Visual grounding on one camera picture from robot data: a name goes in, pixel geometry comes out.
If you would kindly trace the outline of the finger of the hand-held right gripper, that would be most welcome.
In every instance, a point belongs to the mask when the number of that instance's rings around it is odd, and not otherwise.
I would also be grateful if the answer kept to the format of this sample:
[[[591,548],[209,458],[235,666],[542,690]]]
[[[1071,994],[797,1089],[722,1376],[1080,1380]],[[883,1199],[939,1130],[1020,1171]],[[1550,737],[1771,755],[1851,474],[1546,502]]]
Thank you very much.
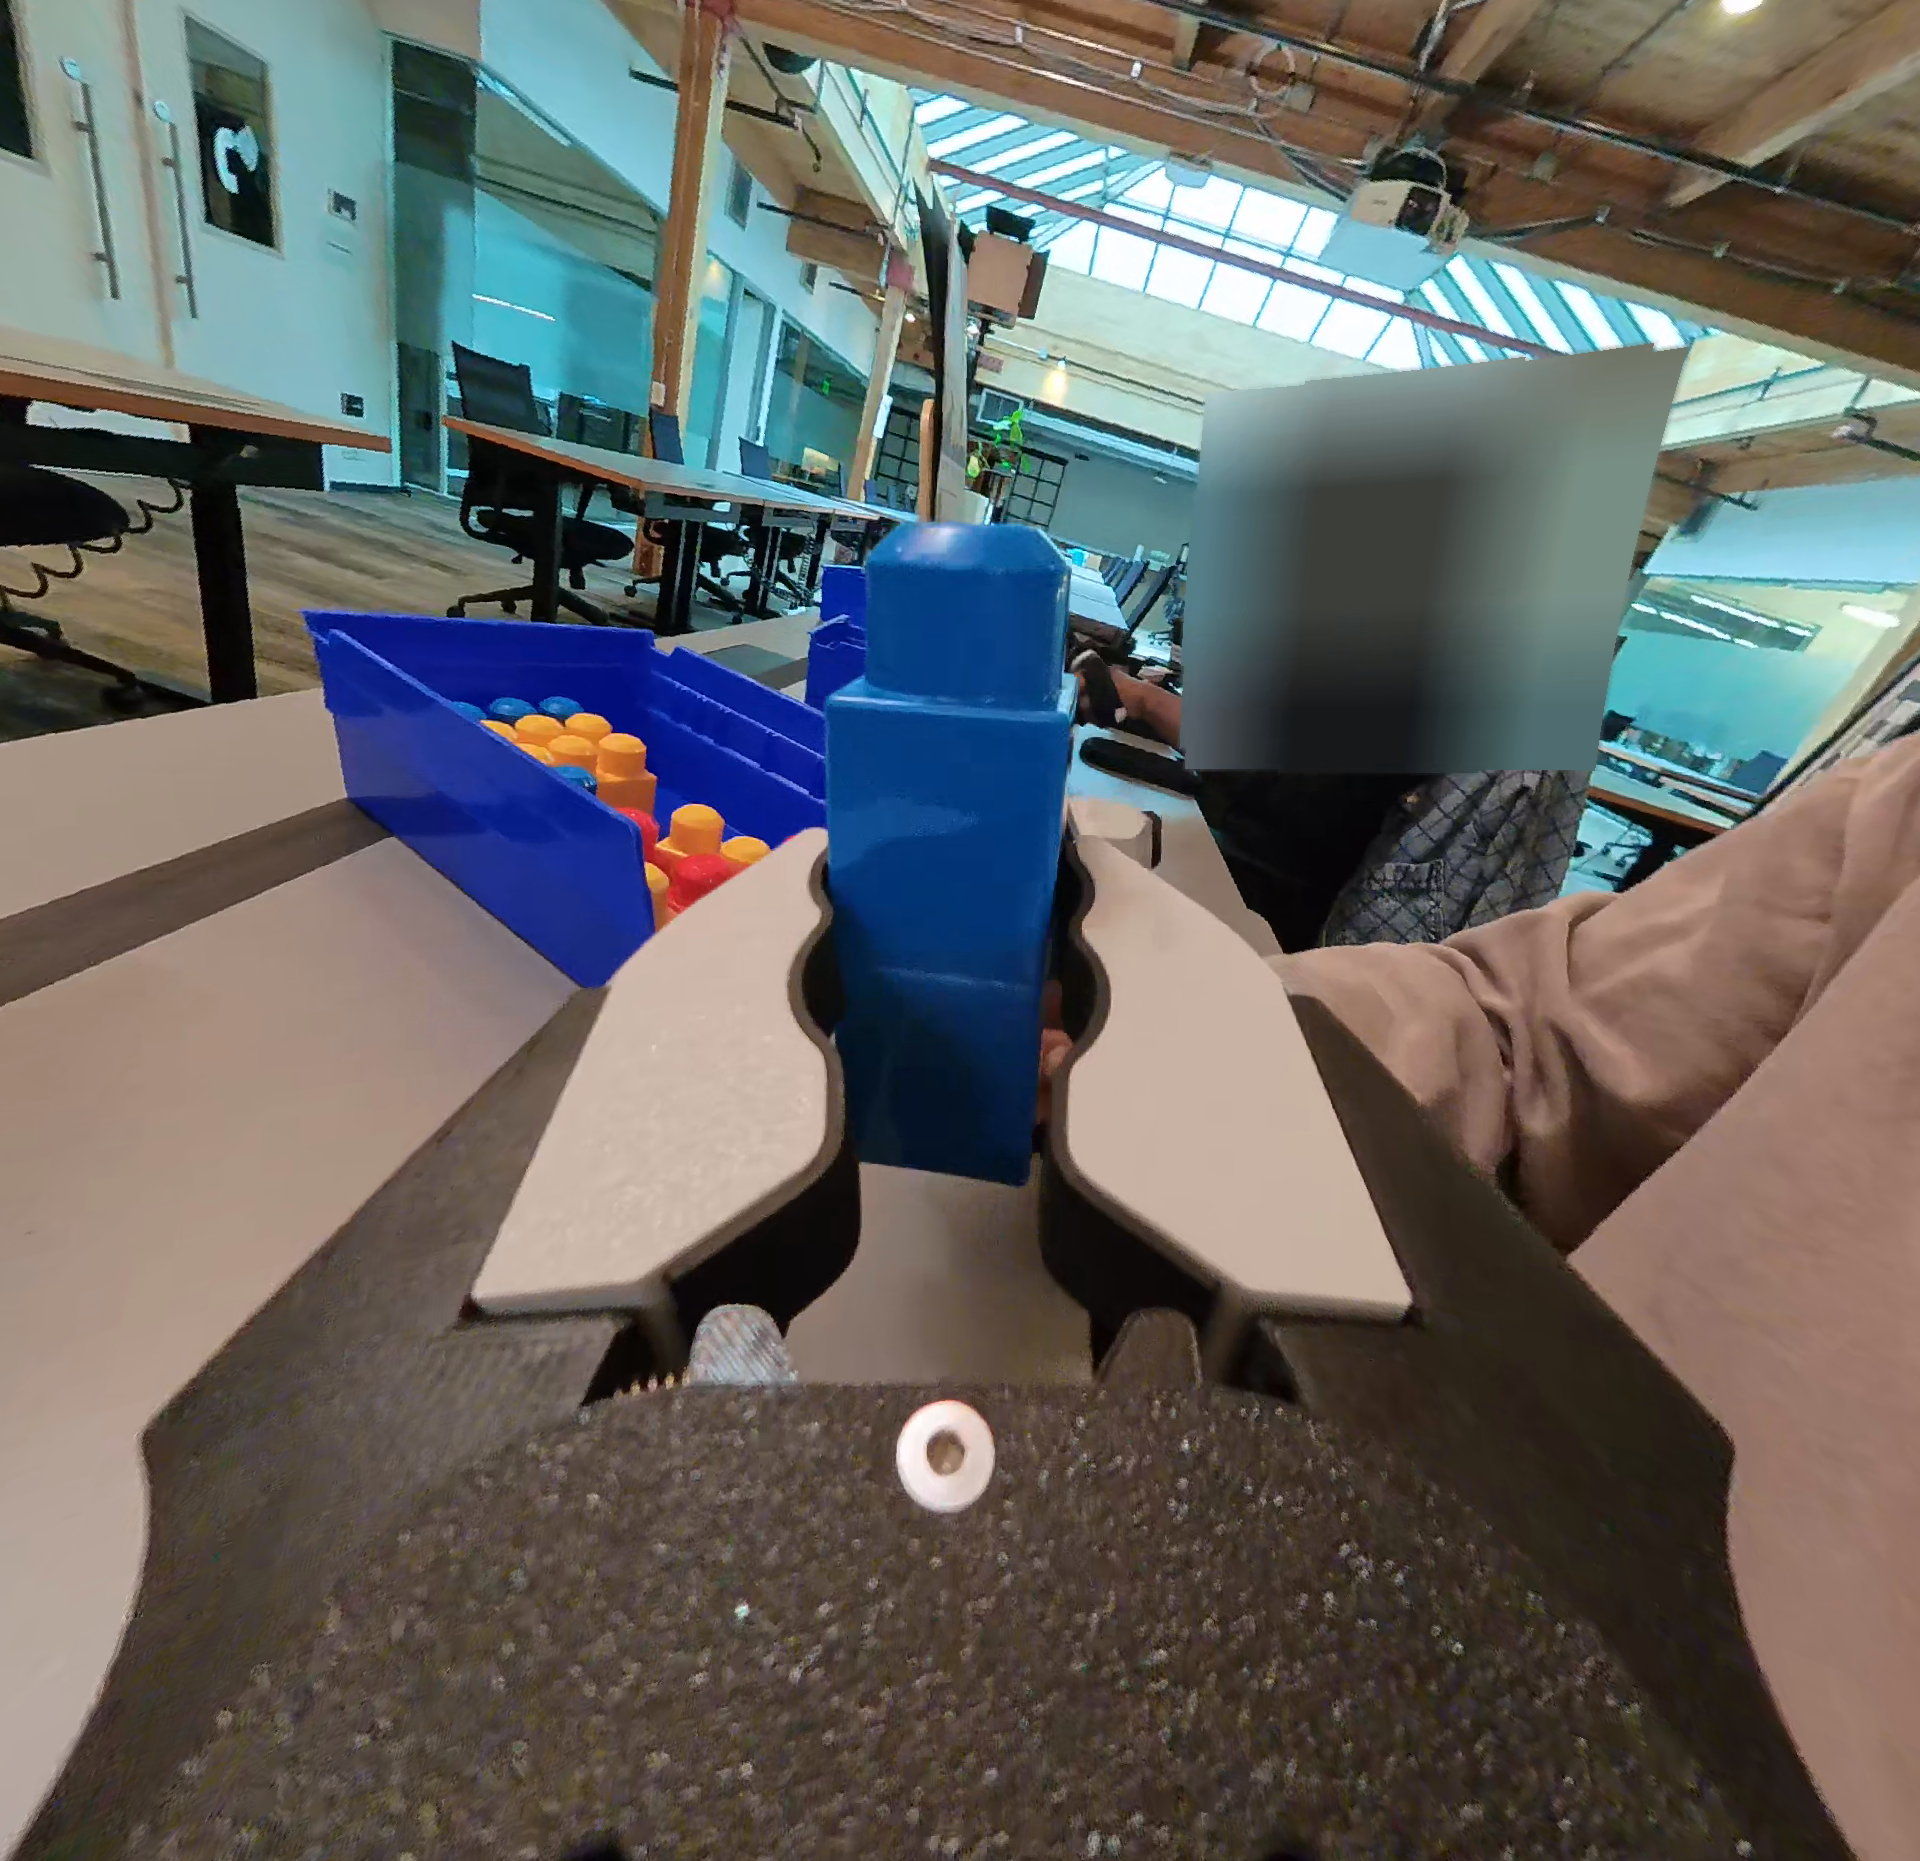
[[[1162,817],[1119,800],[1069,800],[1069,852],[1091,882],[1111,880],[1119,866],[1139,877],[1160,877]]]

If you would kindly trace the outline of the blue plastic bin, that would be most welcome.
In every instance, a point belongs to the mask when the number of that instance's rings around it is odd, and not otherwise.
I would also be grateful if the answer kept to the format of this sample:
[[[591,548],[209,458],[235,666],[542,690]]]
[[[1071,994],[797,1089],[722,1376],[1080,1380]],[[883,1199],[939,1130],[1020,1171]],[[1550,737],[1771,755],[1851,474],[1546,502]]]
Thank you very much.
[[[348,797],[574,985],[653,932],[641,833],[483,726],[568,697],[645,746],[666,810],[780,845],[826,823],[826,718],[636,628],[309,611]]]
[[[807,639],[803,697],[828,699],[866,668],[866,573],[861,564],[828,564],[821,575],[821,620]]]

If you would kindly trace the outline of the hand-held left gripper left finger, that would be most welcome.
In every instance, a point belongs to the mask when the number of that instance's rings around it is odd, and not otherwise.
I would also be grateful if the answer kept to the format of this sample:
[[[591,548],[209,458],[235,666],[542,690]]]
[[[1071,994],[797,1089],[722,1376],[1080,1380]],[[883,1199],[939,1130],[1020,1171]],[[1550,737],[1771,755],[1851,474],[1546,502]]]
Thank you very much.
[[[861,1236],[834,992],[828,834],[807,828],[607,985],[470,1286],[490,1320],[791,1321]]]

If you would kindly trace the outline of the pile of toy bricks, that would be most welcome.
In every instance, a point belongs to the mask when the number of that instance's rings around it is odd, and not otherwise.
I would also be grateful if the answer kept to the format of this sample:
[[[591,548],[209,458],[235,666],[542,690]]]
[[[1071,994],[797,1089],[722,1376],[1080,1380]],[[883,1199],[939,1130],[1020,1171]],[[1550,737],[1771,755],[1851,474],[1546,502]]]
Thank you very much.
[[[659,780],[649,765],[645,741],[568,697],[539,704],[498,697],[485,707],[455,699],[451,710],[630,823],[641,847],[654,929],[772,852],[757,836],[730,839],[722,812],[708,803],[684,803],[661,814]]]

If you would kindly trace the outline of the blue one-stud block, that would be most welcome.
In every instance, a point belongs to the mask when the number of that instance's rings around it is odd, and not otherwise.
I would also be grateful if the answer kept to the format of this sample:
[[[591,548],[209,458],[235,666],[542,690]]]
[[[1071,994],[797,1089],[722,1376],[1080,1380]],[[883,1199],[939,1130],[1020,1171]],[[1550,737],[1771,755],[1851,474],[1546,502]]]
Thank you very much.
[[[918,523],[865,570],[826,703],[830,892],[855,961],[1036,990],[1069,743],[1069,564],[1029,524]]]

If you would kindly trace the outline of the blue two-stud block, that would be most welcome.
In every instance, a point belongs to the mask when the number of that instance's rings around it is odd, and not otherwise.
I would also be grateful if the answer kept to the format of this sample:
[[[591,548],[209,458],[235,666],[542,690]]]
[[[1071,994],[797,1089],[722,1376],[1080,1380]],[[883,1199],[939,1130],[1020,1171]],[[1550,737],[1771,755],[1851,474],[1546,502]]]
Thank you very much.
[[[1041,1027],[1041,984],[858,973],[834,1043],[861,1162],[1021,1186]]]

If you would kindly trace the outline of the wooden post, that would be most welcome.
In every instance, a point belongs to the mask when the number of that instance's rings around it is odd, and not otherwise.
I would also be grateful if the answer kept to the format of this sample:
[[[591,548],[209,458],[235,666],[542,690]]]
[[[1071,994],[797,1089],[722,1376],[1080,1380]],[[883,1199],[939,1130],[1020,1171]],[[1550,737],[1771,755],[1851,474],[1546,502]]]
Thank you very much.
[[[685,0],[678,9],[676,119],[671,186],[659,231],[653,320],[653,405],[688,422],[722,123],[733,63],[733,0]]]

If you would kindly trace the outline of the studio light panel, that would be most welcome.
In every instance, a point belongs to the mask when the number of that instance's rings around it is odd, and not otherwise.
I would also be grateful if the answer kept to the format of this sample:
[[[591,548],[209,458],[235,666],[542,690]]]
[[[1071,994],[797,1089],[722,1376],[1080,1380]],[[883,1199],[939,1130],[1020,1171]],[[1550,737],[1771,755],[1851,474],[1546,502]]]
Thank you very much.
[[[1046,256],[1033,241],[1033,221],[987,207],[983,228],[967,247],[967,305],[983,320],[1011,325],[1037,313]]]

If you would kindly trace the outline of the ceiling projector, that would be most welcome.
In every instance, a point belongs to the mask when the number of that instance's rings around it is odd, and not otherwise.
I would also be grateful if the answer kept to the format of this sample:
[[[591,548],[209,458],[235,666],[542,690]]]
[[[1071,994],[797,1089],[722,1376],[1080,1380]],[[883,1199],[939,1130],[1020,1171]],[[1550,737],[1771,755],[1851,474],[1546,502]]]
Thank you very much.
[[[1348,198],[1342,217],[1363,228],[1407,236],[1435,256],[1464,241],[1466,171],[1432,147],[1408,143],[1373,155]]]

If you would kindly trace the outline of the black office chair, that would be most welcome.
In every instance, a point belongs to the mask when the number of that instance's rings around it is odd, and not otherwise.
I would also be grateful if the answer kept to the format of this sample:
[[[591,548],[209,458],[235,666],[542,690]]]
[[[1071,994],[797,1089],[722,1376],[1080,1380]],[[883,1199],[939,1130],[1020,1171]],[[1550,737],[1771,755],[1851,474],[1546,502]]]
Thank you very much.
[[[68,645],[57,620],[33,607],[49,599],[56,582],[82,578],[87,559],[107,561],[127,540],[152,532],[156,521],[180,513],[186,492],[170,483],[170,501],[150,504],[135,501],[136,518],[109,492],[68,474],[44,468],[3,469],[3,552],[31,559],[31,582],[3,585],[3,646],[38,662],[99,675],[107,685],[102,703],[114,714],[156,714],[203,707],[203,699],[180,687],[136,675],[109,658]]]
[[[454,343],[451,355],[463,422],[551,439],[526,366],[498,361],[463,343]],[[536,622],[558,622],[571,613],[593,627],[629,625],[629,618],[587,596],[588,566],[634,552],[630,535],[588,518],[595,489],[604,483],[476,434],[459,439],[466,445],[459,529],[526,563],[534,582],[458,599],[444,607],[444,616],[463,620],[473,605],[498,605],[501,613],[515,616],[526,605]]]
[[[678,418],[663,408],[649,409],[645,440],[650,458],[661,466],[684,466],[684,444]],[[745,508],[733,501],[718,501],[708,495],[685,489],[653,489],[643,502],[643,540],[661,552],[663,559],[681,554],[678,529],[697,527],[697,564],[695,582],[713,599],[733,601],[723,566],[753,555],[753,542],[745,524]]]

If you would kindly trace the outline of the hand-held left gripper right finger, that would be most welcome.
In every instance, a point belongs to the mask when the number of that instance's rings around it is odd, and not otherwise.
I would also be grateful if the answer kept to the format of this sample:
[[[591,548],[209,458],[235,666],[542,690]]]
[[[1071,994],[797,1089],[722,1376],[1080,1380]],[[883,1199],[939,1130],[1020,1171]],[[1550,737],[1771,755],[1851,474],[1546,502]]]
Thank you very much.
[[[1063,883],[1049,1275],[1104,1327],[1405,1321],[1408,1280],[1279,973],[1114,841],[1071,836]]]

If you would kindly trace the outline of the standing banner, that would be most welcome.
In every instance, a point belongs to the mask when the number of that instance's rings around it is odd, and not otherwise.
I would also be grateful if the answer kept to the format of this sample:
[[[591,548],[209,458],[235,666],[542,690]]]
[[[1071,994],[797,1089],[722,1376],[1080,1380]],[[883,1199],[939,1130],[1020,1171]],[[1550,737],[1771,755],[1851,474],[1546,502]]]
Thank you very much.
[[[968,294],[957,227],[936,188],[915,188],[934,394],[921,418],[921,521],[968,524],[978,496],[968,485]]]

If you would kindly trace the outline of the wooden top desk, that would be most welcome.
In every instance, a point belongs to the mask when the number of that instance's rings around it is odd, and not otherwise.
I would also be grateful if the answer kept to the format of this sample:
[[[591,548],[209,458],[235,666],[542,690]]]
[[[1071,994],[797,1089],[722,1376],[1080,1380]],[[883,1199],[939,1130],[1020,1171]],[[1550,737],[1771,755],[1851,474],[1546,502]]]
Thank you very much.
[[[5,468],[184,487],[213,704],[259,697],[240,495],[323,492],[328,448],[386,456],[391,436],[371,430],[360,405],[313,417],[155,363],[5,332]]]
[[[469,417],[444,417],[446,434],[466,439],[473,448],[496,450],[505,468],[526,480],[534,492],[534,552],[526,555],[530,581],[490,594],[455,601],[449,618],[465,618],[470,605],[499,605],[515,616],[526,610],[536,625],[552,625],[562,613],[572,613],[593,627],[620,625],[616,613],[595,607],[581,592],[563,586],[563,504],[566,485],[577,487],[577,501],[587,502],[593,487],[624,489],[639,501],[636,521],[659,524],[663,532],[663,570],[650,628],[659,635],[685,635],[691,631],[692,599],[704,570],[704,540],[708,532],[725,527],[723,509],[733,512],[733,527],[760,533],[760,548],[753,566],[753,586],[744,601],[730,601],[733,618],[767,620],[767,599],[774,585],[774,566],[780,540],[803,540],[804,575],[813,578],[823,564],[828,529],[847,521],[879,535],[913,524],[915,517],[883,504],[830,496],[819,489],[800,489],[772,480],[723,476],[685,468],[672,461],[612,454],[607,450],[568,444],[558,436],[525,434]]]

